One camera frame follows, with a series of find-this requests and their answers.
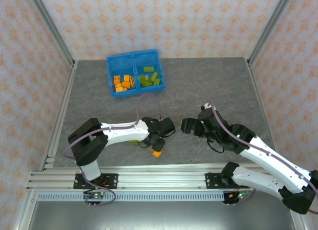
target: patterned wallpaper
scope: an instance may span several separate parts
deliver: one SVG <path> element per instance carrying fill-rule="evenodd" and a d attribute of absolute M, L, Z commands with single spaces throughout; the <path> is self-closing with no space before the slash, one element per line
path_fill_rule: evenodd
<path fill-rule="evenodd" d="M 279 0 L 43 0 L 74 59 L 249 57 Z"/>
<path fill-rule="evenodd" d="M 253 72 L 276 148 L 308 170 L 318 170 L 317 61 L 318 0 L 291 0 Z"/>
<path fill-rule="evenodd" d="M 69 65 L 31 0 L 0 4 L 0 225 L 10 230 L 40 165 Z"/>

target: yellow block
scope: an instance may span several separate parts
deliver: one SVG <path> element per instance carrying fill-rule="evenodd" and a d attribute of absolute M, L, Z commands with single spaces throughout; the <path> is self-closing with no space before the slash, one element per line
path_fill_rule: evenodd
<path fill-rule="evenodd" d="M 130 82 L 123 82 L 122 84 L 121 84 L 121 86 L 123 87 L 123 88 L 130 88 Z"/>
<path fill-rule="evenodd" d="M 131 83 L 131 87 L 136 86 L 135 78 L 133 76 L 130 76 L 130 83 Z"/>
<path fill-rule="evenodd" d="M 124 75 L 124 82 L 129 82 L 130 75 Z"/>
<path fill-rule="evenodd" d="M 121 92 L 121 91 L 124 91 L 124 88 L 123 87 L 116 87 L 116 92 Z"/>
<path fill-rule="evenodd" d="M 115 75 L 114 76 L 114 84 L 117 85 L 120 83 L 120 75 Z"/>
<path fill-rule="evenodd" d="M 158 158 L 161 155 L 161 152 L 153 152 L 153 155 Z"/>

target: blue bin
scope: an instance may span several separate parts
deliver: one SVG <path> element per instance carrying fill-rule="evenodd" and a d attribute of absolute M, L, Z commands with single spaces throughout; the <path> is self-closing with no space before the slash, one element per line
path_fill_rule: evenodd
<path fill-rule="evenodd" d="M 134 53 L 135 70 L 137 71 L 138 80 L 139 75 L 148 75 L 149 78 L 153 72 L 144 72 L 144 67 L 154 67 L 155 72 L 158 73 L 157 78 L 160 78 L 159 85 L 150 87 L 143 87 L 139 84 L 140 93 L 155 92 L 165 88 L 164 72 L 161 65 L 160 57 L 157 50 L 140 51 Z"/>
<path fill-rule="evenodd" d="M 164 72 L 157 50 L 140 51 L 124 55 L 109 56 L 106 58 L 108 69 L 108 83 L 113 97 L 124 97 L 145 92 L 155 92 L 165 88 Z M 144 72 L 144 67 L 154 67 L 160 78 L 159 85 L 142 87 L 139 82 L 139 75 L 148 75 L 151 78 L 153 72 Z M 114 76 L 120 75 L 120 81 L 124 75 L 135 77 L 136 86 L 126 91 L 116 92 Z"/>
<path fill-rule="evenodd" d="M 134 94 L 138 94 L 138 86 L 136 80 L 136 86 L 126 91 L 116 92 L 115 85 L 114 85 L 114 76 L 120 75 L 120 82 L 123 82 L 124 75 L 134 76 L 136 79 L 136 72 L 134 68 L 134 56 L 132 54 L 125 54 L 125 55 L 116 55 L 107 57 L 107 69 L 108 69 L 108 83 L 109 88 L 111 91 L 111 95 L 114 97 L 125 97 Z"/>

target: grey floor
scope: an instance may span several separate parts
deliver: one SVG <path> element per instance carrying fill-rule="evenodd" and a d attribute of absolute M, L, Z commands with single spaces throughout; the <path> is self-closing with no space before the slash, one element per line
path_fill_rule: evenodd
<path fill-rule="evenodd" d="M 36 203 L 29 230 L 294 230 L 290 211 L 257 192 L 249 202 L 114 202 L 88 208 L 83 202 Z"/>
<path fill-rule="evenodd" d="M 108 146 L 99 156 L 100 166 L 187 164 L 216 162 L 249 162 L 231 152 L 213 152 L 204 139 L 187 135 L 179 129 L 181 120 L 196 118 L 200 106 L 214 102 L 229 124 L 241 123 L 270 147 L 272 140 L 266 129 L 255 90 L 244 58 L 162 59 L 166 89 L 153 93 L 162 106 L 163 117 L 170 117 L 177 132 L 166 139 L 162 155 L 156 158 L 149 149 L 130 143 Z M 136 119 L 138 96 L 114 99 L 108 87 L 105 60 L 80 61 L 70 95 L 54 167 L 75 166 L 62 156 L 67 137 L 82 123 L 97 117 L 104 123 L 131 122 Z M 142 100 L 140 116 L 158 118 L 156 102 Z"/>

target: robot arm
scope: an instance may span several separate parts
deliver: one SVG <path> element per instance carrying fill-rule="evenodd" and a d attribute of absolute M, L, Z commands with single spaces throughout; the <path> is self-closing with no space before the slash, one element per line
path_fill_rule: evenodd
<path fill-rule="evenodd" d="M 154 151 L 160 152 L 165 144 L 163 138 L 175 131 L 170 118 L 159 121 L 144 117 L 138 122 L 120 124 L 100 123 L 97 118 L 91 118 L 73 132 L 68 141 L 72 144 L 83 135 L 98 129 L 103 131 L 85 137 L 72 147 L 76 164 L 86 178 L 97 185 L 101 176 L 97 158 L 106 146 L 119 142 L 141 141 Z"/>
<path fill-rule="evenodd" d="M 267 146 L 247 127 L 241 124 L 229 125 L 216 110 L 212 110 L 211 105 L 205 104 L 201 107 L 201 110 L 198 119 L 185 118 L 182 120 L 181 129 L 184 133 L 190 134 L 191 131 L 194 131 L 194 135 L 206 138 L 208 143 L 216 142 L 225 150 L 252 160 L 271 174 L 253 172 L 236 163 L 229 162 L 221 172 L 223 184 L 226 184 L 229 188 L 239 185 L 250 186 L 277 197 L 288 208 L 297 213 L 305 214 L 308 211 L 315 197 L 315 192 L 305 181 L 305 178 L 310 180 L 317 188 L 318 171 L 309 172 L 291 163 Z M 221 127 L 214 113 L 218 115 L 218 119 L 223 126 L 237 138 L 252 146 L 259 147 L 267 153 L 247 146 L 231 137 Z M 299 177 L 286 164 L 292 166 L 302 176 Z"/>

